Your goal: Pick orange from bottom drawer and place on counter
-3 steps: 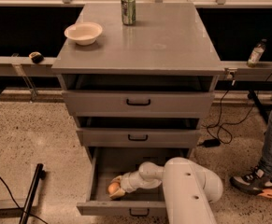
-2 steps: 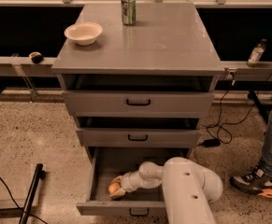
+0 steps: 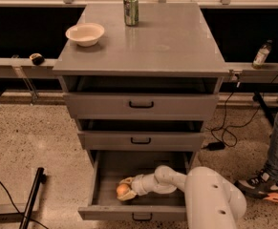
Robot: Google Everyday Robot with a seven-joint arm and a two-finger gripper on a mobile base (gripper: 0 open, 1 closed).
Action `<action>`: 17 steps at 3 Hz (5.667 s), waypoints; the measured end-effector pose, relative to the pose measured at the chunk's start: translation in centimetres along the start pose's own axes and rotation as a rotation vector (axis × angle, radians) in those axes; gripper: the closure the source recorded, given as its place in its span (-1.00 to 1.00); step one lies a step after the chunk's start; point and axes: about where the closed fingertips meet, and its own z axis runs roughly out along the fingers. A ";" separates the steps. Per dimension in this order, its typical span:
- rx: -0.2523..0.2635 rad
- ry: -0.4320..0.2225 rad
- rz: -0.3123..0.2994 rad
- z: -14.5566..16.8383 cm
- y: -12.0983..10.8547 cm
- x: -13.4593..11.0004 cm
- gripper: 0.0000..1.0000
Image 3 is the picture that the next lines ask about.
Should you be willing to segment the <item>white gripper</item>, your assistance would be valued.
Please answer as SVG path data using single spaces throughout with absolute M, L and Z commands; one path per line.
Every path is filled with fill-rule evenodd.
M 127 177 L 119 182 L 119 184 L 127 184 L 132 190 L 118 192 L 118 200 L 126 201 L 135 198 L 136 196 L 144 196 L 147 191 L 143 187 L 143 175 L 135 177 Z

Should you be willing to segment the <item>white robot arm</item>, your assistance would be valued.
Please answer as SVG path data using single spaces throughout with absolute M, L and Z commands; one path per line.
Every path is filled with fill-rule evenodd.
M 187 175 L 161 165 L 148 175 L 128 177 L 119 182 L 117 199 L 130 200 L 148 193 L 184 192 L 189 229 L 238 229 L 237 220 L 246 213 L 241 191 L 216 171 L 196 167 Z

